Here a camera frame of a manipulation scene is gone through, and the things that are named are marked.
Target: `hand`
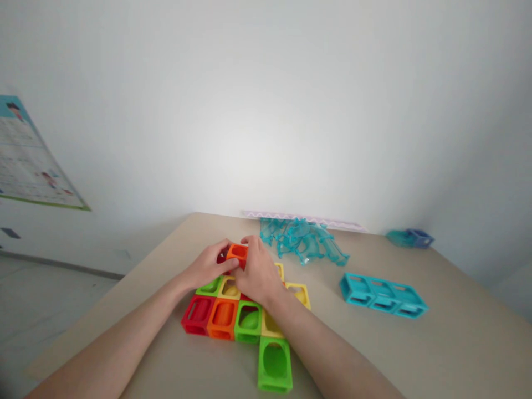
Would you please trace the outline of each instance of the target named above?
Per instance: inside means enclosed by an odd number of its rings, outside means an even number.
[[[223,263],[216,263],[216,258],[220,252],[228,248],[231,244],[231,241],[225,239],[217,244],[209,245],[182,273],[181,277],[185,278],[192,288],[197,289],[210,283],[222,273],[238,267],[238,259],[229,259]]]
[[[268,308],[280,293],[286,291],[277,267],[259,237],[247,236],[241,243],[248,245],[248,258],[245,270],[237,268],[233,271],[237,288]]]

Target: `light green block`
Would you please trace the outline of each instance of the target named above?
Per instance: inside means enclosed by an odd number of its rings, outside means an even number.
[[[256,302],[239,301],[234,323],[234,340],[258,344],[262,328],[262,306]]]
[[[220,291],[220,286],[222,285],[223,276],[220,276],[210,283],[200,287],[196,290],[196,295],[206,295],[206,296],[218,296],[218,291]]]
[[[257,387],[275,393],[288,393],[292,390],[290,346],[286,340],[260,337]]]

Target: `white wall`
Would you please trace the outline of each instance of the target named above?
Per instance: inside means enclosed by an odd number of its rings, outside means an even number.
[[[492,293],[532,323],[532,262],[495,285]]]
[[[425,224],[435,248],[488,287],[532,259],[532,96],[517,110],[479,143]]]
[[[406,4],[2,0],[0,92],[93,212],[2,201],[0,244],[124,273],[193,211],[426,221],[526,91],[532,6]]]

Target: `poster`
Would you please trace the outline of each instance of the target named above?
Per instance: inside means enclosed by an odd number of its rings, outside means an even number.
[[[22,102],[5,95],[0,95],[0,197],[90,210],[40,138]]]

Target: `gray floor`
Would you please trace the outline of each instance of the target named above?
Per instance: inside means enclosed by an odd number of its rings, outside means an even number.
[[[38,382],[23,373],[116,280],[0,257],[0,398],[21,398]]]

